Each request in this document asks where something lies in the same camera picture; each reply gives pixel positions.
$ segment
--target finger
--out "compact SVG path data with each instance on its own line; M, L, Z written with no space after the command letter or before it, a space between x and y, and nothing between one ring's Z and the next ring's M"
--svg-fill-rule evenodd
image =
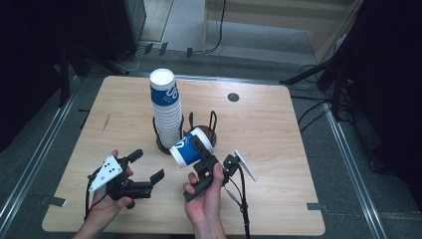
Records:
M211 187L214 188L214 190L220 191L224 180L223 166L221 165L221 163L216 163L214 165L213 176L214 179L212 181Z
M117 156L118 156L118 150L117 150L117 149L114 149L114 150L111 152L111 155L112 155L113 157L117 157Z
M126 168L126 173L127 173L128 176L132 176L133 175L133 171L130 169L129 166Z
M193 172L190 172L187 175L187 178L189 179L189 183L190 184L196 184L196 183L198 183L198 177L196 177L195 173L193 173Z
M121 199L118 200L117 205L120 208L123 208L125 206L127 206L128 204L130 204L133 201L133 199L131 199L130 197L122 197Z
M190 194L195 193L195 188L188 182L183 183L183 190L187 191Z

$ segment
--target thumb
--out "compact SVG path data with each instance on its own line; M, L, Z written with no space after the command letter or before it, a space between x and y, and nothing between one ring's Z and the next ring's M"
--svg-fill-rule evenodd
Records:
M224 174L223 174L223 165L221 163L216 163L213 168L214 179L212 181L211 187L215 190L221 190L223 185Z
M130 204L133 201L133 199L131 199L130 197L122 197L121 199L118 200L117 205L119 208L123 208L125 206L127 206L128 204Z

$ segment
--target stack of paper cups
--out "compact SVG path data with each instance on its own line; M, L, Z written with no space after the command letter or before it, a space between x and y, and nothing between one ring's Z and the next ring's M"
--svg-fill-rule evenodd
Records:
M180 141L182 110L176 81L171 71L157 69L149 77L151 104L155 126L165 148L171 148Z

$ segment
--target black cable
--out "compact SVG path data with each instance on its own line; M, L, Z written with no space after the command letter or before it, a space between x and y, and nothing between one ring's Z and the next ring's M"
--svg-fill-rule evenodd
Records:
M240 202L237 200L236 196L233 195L233 193L227 189L226 185L224 185L224 189L226 189L227 194L229 194L229 196L233 199L233 201L235 201L238 204L239 207L242 207Z
M92 174L92 175L89 175L89 176L88 176L88 180L89 180L89 181L88 181L88 184L87 184L87 193L86 193L86 195L85 195L85 217L84 217L84 221L87 219L88 214L90 214L91 208L93 208L93 206L97 205L99 202L101 202L101 201L105 198L105 196L104 196L101 200L99 200L98 202L96 202L96 203L95 203L94 205L92 205L92 206L91 206L91 208L90 208L90 187L91 187L91 184L92 184L92 182L93 182L94 178L96 178L97 173L99 173L99 171L100 171L101 169L102 169L101 167L97 168L97 169L93 172L93 174Z
M204 54L211 54L213 52L215 52L215 50L217 50L217 48L220 46L221 44L221 39L223 39L223 22L224 22L224 12L226 10L226 0L224 0L223 2L223 10L221 12L221 19L220 19L220 29L219 29L219 39L218 39L218 43L217 45L215 45L215 47L211 50L206 50L205 52L203 52ZM202 53L202 51L194 51L192 53Z
M93 207L95 206L95 205L97 205L97 204L99 204L100 202L102 202L105 198L106 198L106 196L108 195L108 192L106 192L105 193L105 195L103 195L103 197L99 200L99 201L97 201L96 203L94 203L89 209L87 209L87 207L86 207L86 213L85 213L85 218L84 218L84 220L87 220L87 217L88 217L88 215L90 215L90 212L91 212L91 209L93 209Z
M245 223L245 233L246 233L246 238L250 239L251 238L251 233L249 230L249 215L248 215L248 203L246 202L246 188L245 188L245 177L243 175L243 169L241 166L239 166L239 172L240 172L240 178L242 181L242 214L243 214L243 221Z
M240 195L240 199L242 199L242 192L240 191L239 187L237 186L237 184L232 180L232 178L229 178L229 180L233 183L233 185L235 185L235 187L238 189L239 195Z
M311 100L311 101L325 101L324 98L310 98L310 97L298 97L298 96L291 96L292 99L301 99L301 100Z
M340 98L339 98L339 103L338 103L338 111L347 113L348 117L346 117L346 119L343 119L340 115L337 115L337 120L339 121L352 122L352 115L350 113L350 96L347 93L349 87L350 87L350 84L348 81L344 81L342 83Z
M321 118L324 114L326 114L329 111L330 111L330 109L325 109L319 116L317 116L316 118L314 118L313 120L311 120L307 125L305 125L303 128L301 128L301 133L304 132L305 129L307 129L313 122L315 122L316 120L318 120L319 118Z
M159 49L159 48L151 48L151 52L159 52L159 51L161 51L161 49ZM185 51L171 50L171 49L166 49L165 52L174 52L174 53L183 53L183 54L186 54Z
M307 65L303 65L303 66L301 66L300 68L299 68L299 74L301 74L302 73L302 69L303 68L305 68L305 67L315 67L316 65L315 64L307 64ZM307 81L307 82L310 82L310 83L316 83L317 82L317 74L314 74L314 76L316 77L316 80L315 81L311 81L311 80L309 80L308 78L305 78L305 80Z
M129 58L130 55L131 55L131 53L126 53L123 59L121 59L120 61L115 61L115 62L118 63L118 64L125 62Z
M302 119L305 117L305 115L307 114L307 113L309 113L310 111L312 111L313 109L315 109L316 107L318 107L319 105L321 105L321 104L324 104L324 103L327 103L327 102L329 102L330 100L323 100L323 101L321 101L320 103L318 103L318 104L316 104L315 106L313 106L313 107L311 107L310 109L308 109L307 111L305 111L304 112L304 114L299 118L299 120L298 120L298 124L300 124L301 123L301 121L302 121Z

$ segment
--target paper cup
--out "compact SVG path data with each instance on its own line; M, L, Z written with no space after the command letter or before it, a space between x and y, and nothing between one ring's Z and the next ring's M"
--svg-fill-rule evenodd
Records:
M169 107L179 100L176 81L170 70L157 69L149 76L151 100L159 107Z
M159 106L159 105L155 104L152 101L152 92L151 92L151 106L152 106L152 109L155 112L158 112L158 113L168 113L168 112L180 111L181 101L180 101L180 98L179 98L172 105Z
M190 138L193 135L197 135L201 142L204 144L204 146L211 153L213 152L213 147L211 145L211 142L208 140L208 137L199 127L197 127L187 136L177 142L173 147L170 148L171 154L173 155L174 159L180 167L185 167L201 158L201 154L197 152L193 145L190 143Z

